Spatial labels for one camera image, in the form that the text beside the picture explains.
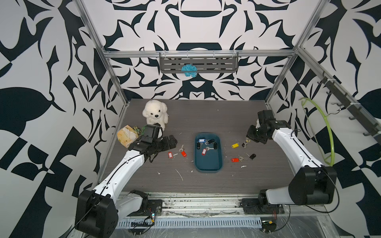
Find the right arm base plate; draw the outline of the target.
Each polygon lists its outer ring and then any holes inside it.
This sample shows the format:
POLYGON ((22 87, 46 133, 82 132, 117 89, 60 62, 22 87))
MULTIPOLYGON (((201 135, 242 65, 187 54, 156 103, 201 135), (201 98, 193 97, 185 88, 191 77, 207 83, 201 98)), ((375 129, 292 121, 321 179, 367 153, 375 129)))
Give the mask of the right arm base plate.
POLYGON ((266 191, 266 189, 261 190, 257 198, 241 199, 240 207, 243 208, 246 215, 274 215, 285 213, 282 205, 270 204, 268 202, 266 191))

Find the red white tag key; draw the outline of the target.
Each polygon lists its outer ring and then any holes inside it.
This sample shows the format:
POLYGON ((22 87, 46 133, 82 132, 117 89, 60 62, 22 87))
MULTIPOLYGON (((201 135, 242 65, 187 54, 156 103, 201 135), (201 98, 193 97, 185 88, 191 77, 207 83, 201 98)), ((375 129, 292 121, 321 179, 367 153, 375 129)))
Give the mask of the red white tag key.
POLYGON ((176 156, 178 155, 178 153, 172 153, 172 152, 169 152, 168 153, 168 157, 170 158, 170 159, 173 159, 173 158, 175 158, 176 156))

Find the teal plastic storage box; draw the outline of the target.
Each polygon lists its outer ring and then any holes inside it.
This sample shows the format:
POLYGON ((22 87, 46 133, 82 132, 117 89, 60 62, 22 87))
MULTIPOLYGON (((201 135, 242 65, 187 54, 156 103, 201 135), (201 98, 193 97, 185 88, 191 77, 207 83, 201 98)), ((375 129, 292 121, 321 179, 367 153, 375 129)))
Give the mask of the teal plastic storage box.
POLYGON ((223 168, 221 142, 218 135, 214 133, 199 133, 196 135, 193 162, 195 168, 201 173, 217 173, 223 168), (197 150, 196 144, 200 138, 205 138, 207 141, 201 143, 201 148, 197 150), (207 146, 213 148, 214 142, 217 142, 218 148, 209 150, 206 152, 206 155, 202 155, 202 150, 207 146))

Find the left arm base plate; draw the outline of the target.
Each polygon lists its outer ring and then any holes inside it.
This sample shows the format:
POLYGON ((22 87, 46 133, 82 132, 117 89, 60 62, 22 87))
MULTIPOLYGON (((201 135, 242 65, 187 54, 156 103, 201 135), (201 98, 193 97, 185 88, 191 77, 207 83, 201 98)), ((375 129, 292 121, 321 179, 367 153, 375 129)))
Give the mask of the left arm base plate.
POLYGON ((144 199, 140 209, 129 216, 149 216, 152 213, 161 214, 163 200, 161 199, 144 199))

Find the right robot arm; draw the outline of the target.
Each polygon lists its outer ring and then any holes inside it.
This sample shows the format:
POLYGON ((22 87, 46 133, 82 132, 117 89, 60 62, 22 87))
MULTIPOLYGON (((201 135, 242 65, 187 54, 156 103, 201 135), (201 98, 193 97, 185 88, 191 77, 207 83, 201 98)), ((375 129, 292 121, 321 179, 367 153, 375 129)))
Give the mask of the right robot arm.
POLYGON ((271 110, 258 112, 258 123, 251 125, 247 139, 266 144, 276 142, 288 159, 293 179, 288 186, 263 189, 261 205, 326 205, 337 193, 334 168, 324 166, 297 138, 295 130, 284 120, 277 120, 271 110))

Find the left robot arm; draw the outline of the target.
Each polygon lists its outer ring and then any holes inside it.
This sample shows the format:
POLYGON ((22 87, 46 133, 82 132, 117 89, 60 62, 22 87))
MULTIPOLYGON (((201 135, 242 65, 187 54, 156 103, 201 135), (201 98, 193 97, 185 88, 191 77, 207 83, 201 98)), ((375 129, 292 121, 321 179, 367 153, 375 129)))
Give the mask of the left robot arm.
POLYGON ((78 197, 74 229, 95 238, 110 237, 118 222, 135 212, 145 212, 148 195, 133 190, 118 199, 123 188, 145 162, 153 162, 160 152, 176 148, 177 139, 163 136, 159 124, 146 125, 143 134, 133 141, 117 167, 95 188, 78 197))

